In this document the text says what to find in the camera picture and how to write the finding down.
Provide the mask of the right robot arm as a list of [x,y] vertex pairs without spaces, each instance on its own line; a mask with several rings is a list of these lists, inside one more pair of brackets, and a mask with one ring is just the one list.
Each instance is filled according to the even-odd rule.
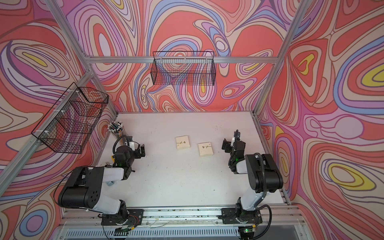
[[234,208],[222,208],[223,224],[255,224],[263,222],[261,209],[268,194],[282,189],[284,181],[270,154],[245,154],[246,143],[235,138],[223,140],[222,150],[230,154],[228,166],[234,174],[248,176],[249,188],[239,197]]

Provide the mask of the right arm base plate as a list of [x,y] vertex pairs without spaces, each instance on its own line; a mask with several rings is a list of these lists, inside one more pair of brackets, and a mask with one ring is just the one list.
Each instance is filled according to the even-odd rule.
[[260,211],[244,211],[236,208],[222,208],[218,219],[223,221],[223,224],[253,224],[259,225],[263,223]]

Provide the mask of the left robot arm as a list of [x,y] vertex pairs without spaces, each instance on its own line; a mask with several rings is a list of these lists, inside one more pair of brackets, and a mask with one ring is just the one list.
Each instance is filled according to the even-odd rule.
[[126,181],[136,159],[146,156],[145,145],[130,142],[130,146],[113,146],[113,164],[104,167],[77,167],[59,193],[57,204],[66,209],[85,209],[99,213],[102,226],[137,226],[136,214],[130,214],[124,200],[113,199],[102,193],[103,184]]

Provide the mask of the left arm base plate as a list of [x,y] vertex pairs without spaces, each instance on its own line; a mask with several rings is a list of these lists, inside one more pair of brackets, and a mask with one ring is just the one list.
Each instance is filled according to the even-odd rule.
[[103,215],[102,226],[131,226],[137,227],[142,224],[144,209],[126,209],[115,215]]

